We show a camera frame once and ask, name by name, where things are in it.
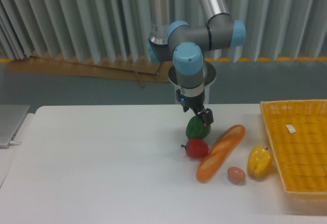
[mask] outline green bell pepper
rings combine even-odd
[[[211,126],[203,128],[202,121],[197,116],[190,119],[188,126],[186,127],[186,136],[188,139],[200,139],[206,137],[211,130]]]

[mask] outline blue joint cap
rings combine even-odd
[[[182,20],[178,20],[175,22],[172,22],[167,30],[167,39],[169,38],[170,34],[172,34],[172,32],[177,29],[180,26],[190,26],[187,22],[182,21]]]
[[[149,50],[150,60],[153,63],[159,64],[160,61],[158,60],[157,56],[155,56],[155,54],[154,54],[154,52],[152,50],[152,47],[151,47],[151,44],[150,44],[150,40],[149,39],[147,40],[147,43],[148,43],[148,50]]]
[[[173,53],[176,70],[184,75],[193,75],[203,66],[203,55],[199,46],[193,42],[178,45]]]
[[[240,20],[235,20],[233,35],[231,37],[229,47],[234,48],[237,46],[241,46],[244,44],[245,39],[246,39],[246,29],[244,23]]]

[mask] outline woven basket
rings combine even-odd
[[[327,100],[261,102],[261,113],[284,190],[327,197]]]

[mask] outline white label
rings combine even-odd
[[[291,125],[291,124],[287,124],[286,127],[287,127],[287,129],[288,129],[288,131],[289,131],[290,133],[295,133],[295,132],[296,132],[296,130],[295,130],[295,128],[293,127],[293,125]]]

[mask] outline floor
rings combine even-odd
[[[174,104],[170,83],[5,72],[0,63],[0,104],[44,105]],[[327,99],[327,62],[215,62],[210,103]]]

